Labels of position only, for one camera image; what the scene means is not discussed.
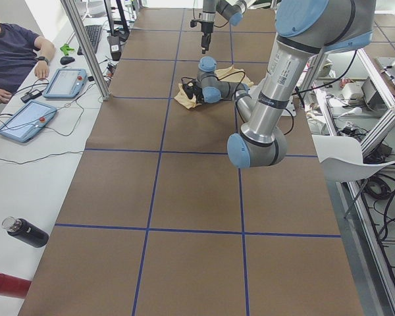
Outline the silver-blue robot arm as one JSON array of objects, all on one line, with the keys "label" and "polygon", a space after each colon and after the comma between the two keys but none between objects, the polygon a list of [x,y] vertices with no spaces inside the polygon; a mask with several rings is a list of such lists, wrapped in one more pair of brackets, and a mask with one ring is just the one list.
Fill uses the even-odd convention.
[{"label": "silver-blue robot arm", "polygon": [[276,51],[256,98],[242,82],[222,81],[214,58],[204,56],[195,78],[182,83],[199,103],[232,99],[244,123],[227,141],[228,158],[239,169],[279,163],[287,143],[277,124],[307,62],[320,52],[356,51],[371,43],[375,1],[281,1],[275,15]]},{"label": "silver-blue robot arm", "polygon": [[203,2],[202,12],[198,18],[193,17],[190,27],[201,25],[201,53],[206,54],[211,43],[211,35],[215,27],[215,15],[219,13],[229,24],[237,26],[243,19],[244,13],[255,1],[238,0],[233,5],[225,0],[207,0]]}]

